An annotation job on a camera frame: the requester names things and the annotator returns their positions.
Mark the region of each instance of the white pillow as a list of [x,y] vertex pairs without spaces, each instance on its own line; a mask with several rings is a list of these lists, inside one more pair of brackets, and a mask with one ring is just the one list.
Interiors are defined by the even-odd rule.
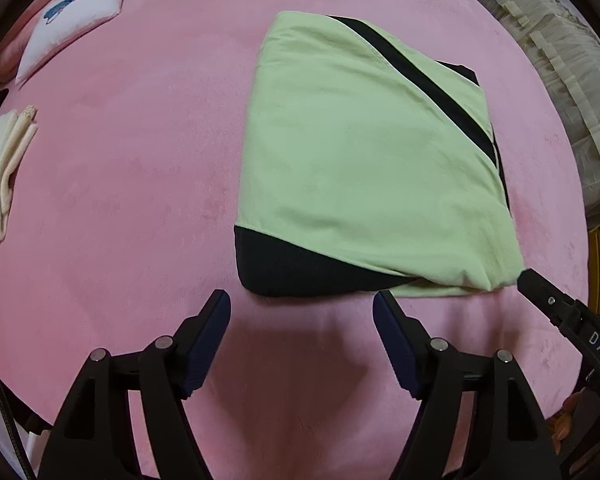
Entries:
[[524,50],[562,120],[589,226],[600,223],[600,39],[561,0],[478,0]]
[[64,47],[120,12],[122,0],[56,0],[45,7],[20,60],[22,85]]

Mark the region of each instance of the light green cloth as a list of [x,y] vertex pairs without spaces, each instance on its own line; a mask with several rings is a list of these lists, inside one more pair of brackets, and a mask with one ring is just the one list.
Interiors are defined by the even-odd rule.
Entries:
[[[493,141],[484,93],[374,27]],[[237,225],[387,274],[403,296],[515,283],[522,255],[498,170],[426,96],[333,18],[281,12],[251,91]]]

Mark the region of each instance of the black trim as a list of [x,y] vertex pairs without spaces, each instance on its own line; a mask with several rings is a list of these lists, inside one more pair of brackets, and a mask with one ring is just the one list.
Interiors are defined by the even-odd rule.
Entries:
[[440,63],[440,65],[446,66],[447,68],[450,68],[454,72],[459,73],[462,77],[468,79],[476,86],[480,86],[478,85],[478,78],[475,76],[475,72],[470,68],[467,68],[464,65],[452,65],[451,63],[445,63],[444,61],[439,61],[438,63]]
[[421,72],[411,61],[405,58],[387,39],[366,23],[341,16],[330,16],[330,18],[343,23],[361,36],[398,72],[422,90],[489,157],[493,165],[497,167],[495,149],[489,136],[464,108],[449,97],[442,88],[436,85],[425,73]]
[[511,209],[509,206],[509,192],[507,191],[507,183],[504,180],[504,168],[502,167],[502,157],[500,156],[500,149],[496,142],[496,136],[493,136],[493,145],[496,149],[496,156],[498,157],[498,174],[500,175],[500,181],[502,183],[502,189],[504,190],[504,200],[507,201],[507,209]]
[[242,286],[255,294],[309,298],[381,290],[415,278],[363,269],[244,227],[234,227]]

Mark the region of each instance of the pink fleece surface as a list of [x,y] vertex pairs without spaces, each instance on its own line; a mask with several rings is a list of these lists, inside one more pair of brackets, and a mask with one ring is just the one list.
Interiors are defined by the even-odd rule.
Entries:
[[[138,351],[224,288],[232,322],[186,402],[214,477],[386,479],[418,403],[398,387],[372,295],[266,300],[236,274],[244,112],[260,42],[285,9],[363,18],[474,69],[526,264],[587,299],[566,134],[523,52],[477,1],[125,0],[4,104],[36,105],[40,127],[0,245],[0,375],[53,420],[91,349]],[[571,392],[578,353],[515,288],[399,303],[463,351],[511,350],[544,414]],[[138,396],[132,407],[155,475]],[[466,416],[458,435],[455,465]]]

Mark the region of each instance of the blue gripper pad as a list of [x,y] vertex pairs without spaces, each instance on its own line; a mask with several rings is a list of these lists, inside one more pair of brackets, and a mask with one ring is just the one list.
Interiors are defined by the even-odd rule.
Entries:
[[421,398],[424,385],[419,370],[427,359],[429,335],[417,319],[404,315],[388,290],[374,297],[373,317],[398,383],[415,399]]
[[184,397],[189,397],[205,382],[216,351],[229,325],[231,299],[224,290],[216,290],[196,316],[202,324],[195,342],[187,353],[187,371],[179,384]]

